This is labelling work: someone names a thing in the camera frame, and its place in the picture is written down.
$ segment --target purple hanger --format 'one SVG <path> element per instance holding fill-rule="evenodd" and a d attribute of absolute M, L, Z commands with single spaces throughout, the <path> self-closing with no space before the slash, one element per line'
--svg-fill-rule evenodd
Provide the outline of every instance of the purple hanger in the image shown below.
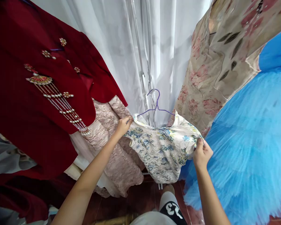
<path fill-rule="evenodd" d="M 148 109 L 147 111 L 143 112 L 142 114 L 145 114 L 146 112 L 151 111 L 151 110 L 156 110 L 156 109 L 158 109 L 159 111 L 166 111 L 166 112 L 168 112 L 168 113 L 170 113 L 170 114 L 172 114 L 172 115 L 174 116 L 173 113 L 171 113 L 171 112 L 169 112 L 169 111 L 167 111 L 167 110 L 165 110 L 165 109 L 159 109 L 159 107 L 158 107 L 158 100 L 159 100 L 159 97 L 160 97 L 160 91 L 159 91 L 158 89 L 152 89 L 151 91 L 153 91 L 153 90 L 157 90 L 157 91 L 158 91 L 158 94 L 159 94 L 159 95 L 158 95 L 158 98 L 157 98 L 157 101 L 156 101 L 155 109 Z"/>
<path fill-rule="evenodd" d="M 50 49 L 51 51 L 53 51 L 53 52 L 57 52 L 57 51 L 63 51 L 63 49 L 62 48 L 55 48 L 55 49 Z"/>

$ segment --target sheer curtain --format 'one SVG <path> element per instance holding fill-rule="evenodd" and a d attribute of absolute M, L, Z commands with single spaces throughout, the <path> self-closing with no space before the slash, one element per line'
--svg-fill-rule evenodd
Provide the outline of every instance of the sheer curtain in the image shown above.
<path fill-rule="evenodd" d="M 191 50 L 191 35 L 211 0 L 32 0 L 58 19 L 84 32 L 119 85 L 129 111 L 146 110 L 145 93 L 161 91 L 159 107 L 172 111 Z M 148 100 L 147 107 L 155 106 Z M 170 114 L 153 113 L 151 125 Z"/>

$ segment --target light blue tulle dress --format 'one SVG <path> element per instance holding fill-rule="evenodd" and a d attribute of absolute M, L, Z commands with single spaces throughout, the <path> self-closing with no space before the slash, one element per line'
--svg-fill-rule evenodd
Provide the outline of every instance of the light blue tulle dress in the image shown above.
<path fill-rule="evenodd" d="M 267 224 L 281 217 L 281 33 L 263 49 L 262 70 L 224 106 L 206 141 L 208 172 L 232 224 Z M 192 161 L 182 167 L 184 200 L 201 208 Z"/>

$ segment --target white floral qipao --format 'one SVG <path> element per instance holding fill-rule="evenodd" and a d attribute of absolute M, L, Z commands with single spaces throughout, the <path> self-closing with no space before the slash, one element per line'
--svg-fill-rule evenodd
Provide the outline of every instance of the white floral qipao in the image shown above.
<path fill-rule="evenodd" d="M 157 183 L 177 182 L 181 167 L 192 158 L 197 139 L 202 138 L 198 129 L 177 112 L 171 127 L 151 127 L 138 114 L 133 119 L 125 136 L 148 172 Z"/>

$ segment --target hand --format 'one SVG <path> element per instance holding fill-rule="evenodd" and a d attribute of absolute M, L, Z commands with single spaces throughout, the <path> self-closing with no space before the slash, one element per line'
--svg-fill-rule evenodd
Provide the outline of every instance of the hand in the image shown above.
<path fill-rule="evenodd" d="M 203 139 L 199 138 L 193 159 L 196 169 L 207 168 L 207 163 L 212 155 L 213 151 L 209 147 L 208 143 L 204 141 L 203 145 Z"/>
<path fill-rule="evenodd" d="M 124 119 L 120 119 L 118 122 L 118 127 L 116 128 L 114 134 L 118 138 L 121 138 L 124 134 L 126 134 L 132 122 L 133 122 L 133 118 L 131 116 L 128 116 Z"/>

